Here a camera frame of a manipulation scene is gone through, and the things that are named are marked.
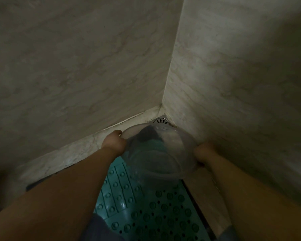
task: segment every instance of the finger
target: finger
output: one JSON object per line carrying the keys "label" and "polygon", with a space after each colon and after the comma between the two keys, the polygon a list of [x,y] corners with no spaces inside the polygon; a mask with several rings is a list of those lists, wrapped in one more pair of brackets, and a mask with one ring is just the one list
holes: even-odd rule
{"label": "finger", "polygon": [[113,131],[113,133],[120,135],[122,133],[122,131],[119,130],[119,129],[116,129],[116,130]]}

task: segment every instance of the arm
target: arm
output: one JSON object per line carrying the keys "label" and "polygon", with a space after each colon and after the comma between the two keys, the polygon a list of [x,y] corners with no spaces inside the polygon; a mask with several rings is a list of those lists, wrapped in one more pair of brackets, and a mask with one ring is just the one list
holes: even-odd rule
{"label": "arm", "polygon": [[0,212],[0,240],[78,240],[92,213],[108,168],[126,141],[120,130],[78,164],[45,180]]}
{"label": "arm", "polygon": [[195,148],[208,165],[242,240],[301,240],[301,207],[263,185],[216,153],[210,144]]}

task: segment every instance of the white marble tile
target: white marble tile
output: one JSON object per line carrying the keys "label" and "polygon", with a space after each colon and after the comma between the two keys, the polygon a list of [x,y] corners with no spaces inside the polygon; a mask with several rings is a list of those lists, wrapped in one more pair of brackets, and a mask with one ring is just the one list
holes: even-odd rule
{"label": "white marble tile", "polygon": [[104,138],[115,129],[124,131],[130,126],[146,123],[164,113],[162,106],[156,106],[119,124],[16,167],[0,177],[0,210],[24,194],[29,184],[71,166],[94,153],[101,147]]}
{"label": "white marble tile", "polygon": [[301,203],[301,0],[185,0],[163,105]]}
{"label": "white marble tile", "polygon": [[159,105],[182,4],[0,1],[0,171]]}

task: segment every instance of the hand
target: hand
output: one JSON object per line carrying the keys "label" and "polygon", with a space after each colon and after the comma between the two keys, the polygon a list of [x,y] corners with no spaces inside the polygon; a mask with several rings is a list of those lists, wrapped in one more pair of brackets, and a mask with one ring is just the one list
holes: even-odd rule
{"label": "hand", "polygon": [[212,143],[205,142],[194,148],[194,155],[199,162],[210,164],[212,158],[215,158],[219,154]]}
{"label": "hand", "polygon": [[117,157],[122,155],[125,151],[126,140],[119,137],[121,133],[121,130],[114,130],[112,133],[107,135],[101,145],[101,148],[112,149],[116,153]]}

